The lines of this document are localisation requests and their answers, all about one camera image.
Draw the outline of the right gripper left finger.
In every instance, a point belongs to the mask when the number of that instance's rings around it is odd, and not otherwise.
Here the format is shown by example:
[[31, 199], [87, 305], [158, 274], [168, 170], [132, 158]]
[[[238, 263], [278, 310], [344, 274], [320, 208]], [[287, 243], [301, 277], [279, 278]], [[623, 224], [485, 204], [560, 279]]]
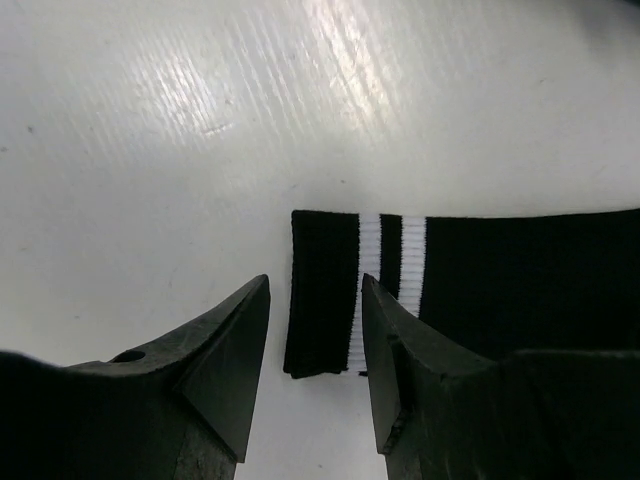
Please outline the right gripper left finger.
[[5, 479], [230, 479], [245, 460], [270, 288], [218, 306], [107, 362], [1, 355]]

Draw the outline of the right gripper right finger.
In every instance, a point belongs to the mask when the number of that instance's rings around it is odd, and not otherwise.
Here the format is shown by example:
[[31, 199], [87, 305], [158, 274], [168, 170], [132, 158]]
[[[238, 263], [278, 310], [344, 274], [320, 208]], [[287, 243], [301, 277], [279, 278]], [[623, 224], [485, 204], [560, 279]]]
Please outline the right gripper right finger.
[[523, 350], [492, 361], [372, 276], [362, 324], [377, 451], [392, 479], [635, 479], [639, 355]]

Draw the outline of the black striped sock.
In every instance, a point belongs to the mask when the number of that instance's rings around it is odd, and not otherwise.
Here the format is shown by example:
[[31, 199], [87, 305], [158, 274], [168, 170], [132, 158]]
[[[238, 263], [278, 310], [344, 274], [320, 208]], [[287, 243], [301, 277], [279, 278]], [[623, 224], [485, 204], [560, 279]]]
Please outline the black striped sock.
[[361, 286], [496, 359], [639, 345], [639, 214], [407, 217], [296, 210], [284, 369], [366, 370]]

